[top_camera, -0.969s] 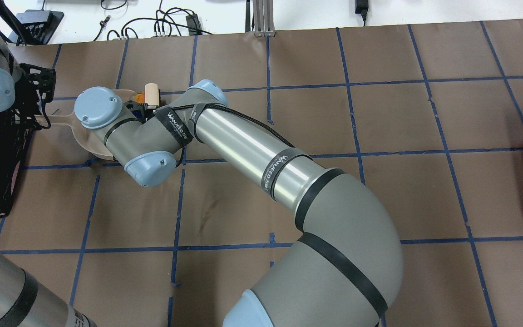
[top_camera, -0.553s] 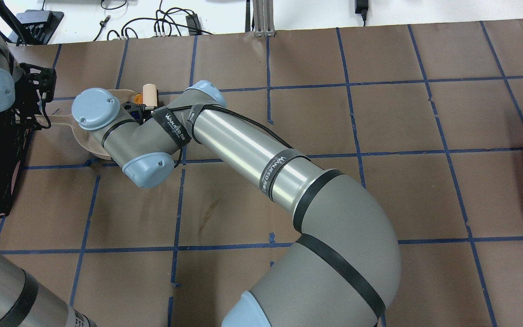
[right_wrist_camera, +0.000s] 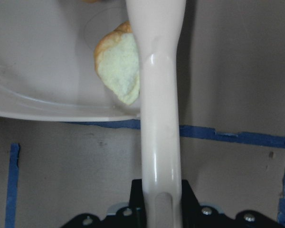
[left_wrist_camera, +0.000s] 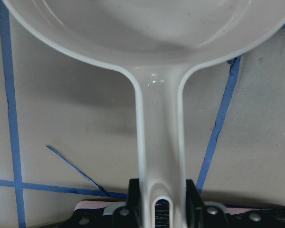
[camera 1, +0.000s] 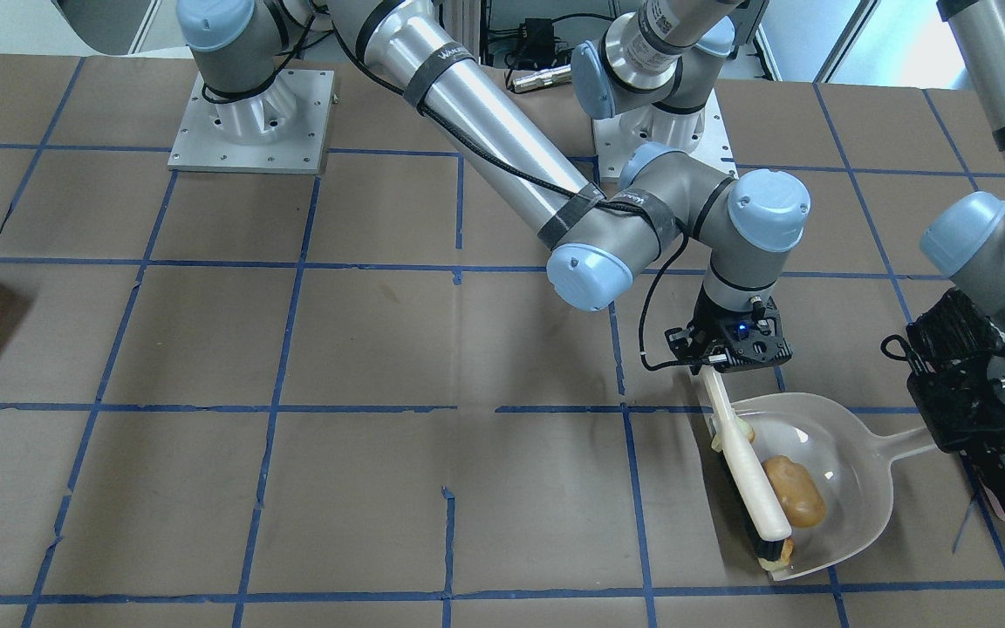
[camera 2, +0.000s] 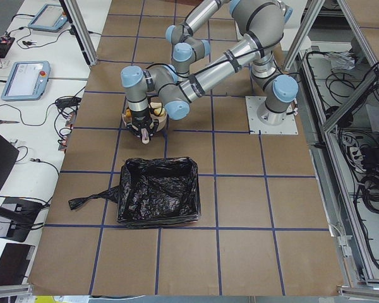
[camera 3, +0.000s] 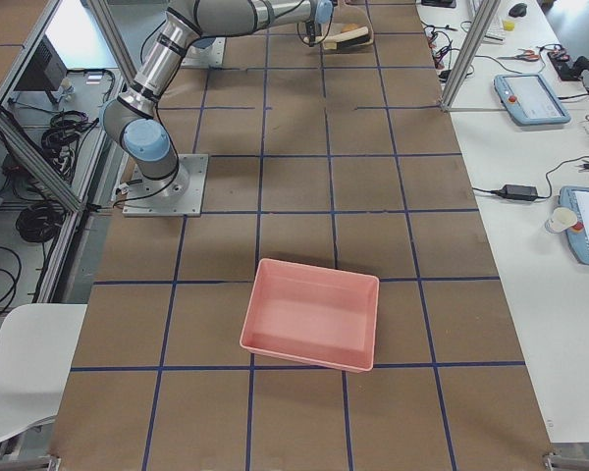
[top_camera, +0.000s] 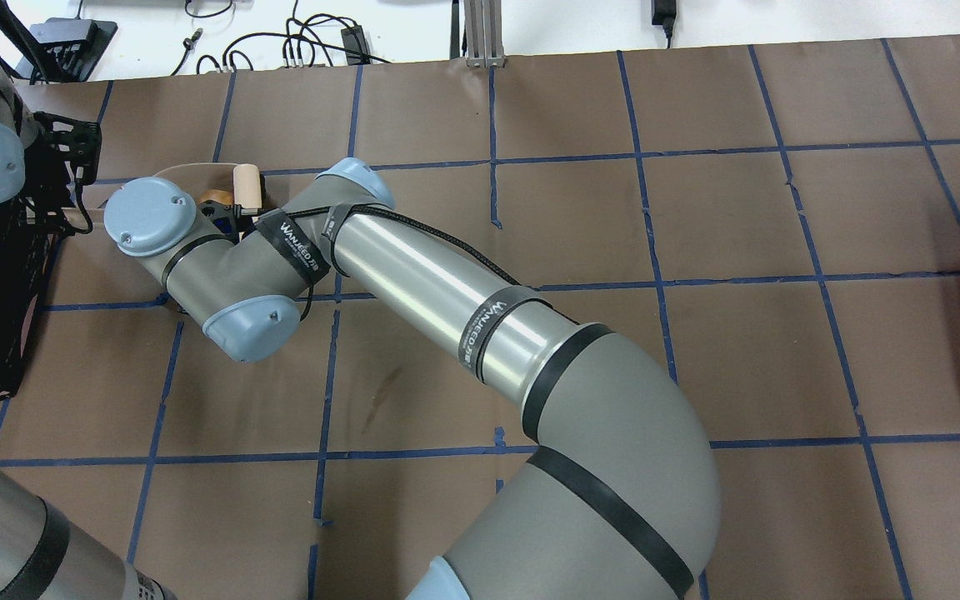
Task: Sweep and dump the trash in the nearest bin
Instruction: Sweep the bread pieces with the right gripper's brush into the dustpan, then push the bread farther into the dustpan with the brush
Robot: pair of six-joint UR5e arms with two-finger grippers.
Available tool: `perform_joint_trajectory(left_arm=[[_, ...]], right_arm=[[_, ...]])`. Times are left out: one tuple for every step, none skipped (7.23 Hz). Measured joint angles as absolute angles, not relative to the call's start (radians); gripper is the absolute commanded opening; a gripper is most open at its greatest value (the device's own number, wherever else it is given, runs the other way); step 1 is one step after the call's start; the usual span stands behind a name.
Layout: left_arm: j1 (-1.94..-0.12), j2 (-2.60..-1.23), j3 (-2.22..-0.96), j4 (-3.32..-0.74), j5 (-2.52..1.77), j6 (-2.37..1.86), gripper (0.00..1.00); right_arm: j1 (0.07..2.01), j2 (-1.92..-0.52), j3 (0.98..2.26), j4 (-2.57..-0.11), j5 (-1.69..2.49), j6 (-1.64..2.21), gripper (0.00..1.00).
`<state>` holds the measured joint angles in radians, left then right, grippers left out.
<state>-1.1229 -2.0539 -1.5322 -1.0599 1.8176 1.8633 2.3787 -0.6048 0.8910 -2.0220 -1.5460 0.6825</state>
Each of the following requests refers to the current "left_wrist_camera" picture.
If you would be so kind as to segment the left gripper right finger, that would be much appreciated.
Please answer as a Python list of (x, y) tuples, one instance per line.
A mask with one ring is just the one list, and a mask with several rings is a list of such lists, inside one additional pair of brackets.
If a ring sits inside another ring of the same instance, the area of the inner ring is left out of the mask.
[(217, 202), (204, 202), (192, 180), (186, 180), (186, 228), (223, 228), (225, 207)]

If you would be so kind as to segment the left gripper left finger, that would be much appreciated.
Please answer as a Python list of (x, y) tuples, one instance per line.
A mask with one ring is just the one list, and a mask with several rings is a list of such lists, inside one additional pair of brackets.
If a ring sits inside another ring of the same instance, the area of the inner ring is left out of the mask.
[(143, 201), (140, 180), (130, 179), (125, 206), (113, 212), (113, 228), (146, 228), (147, 222), (143, 215)]

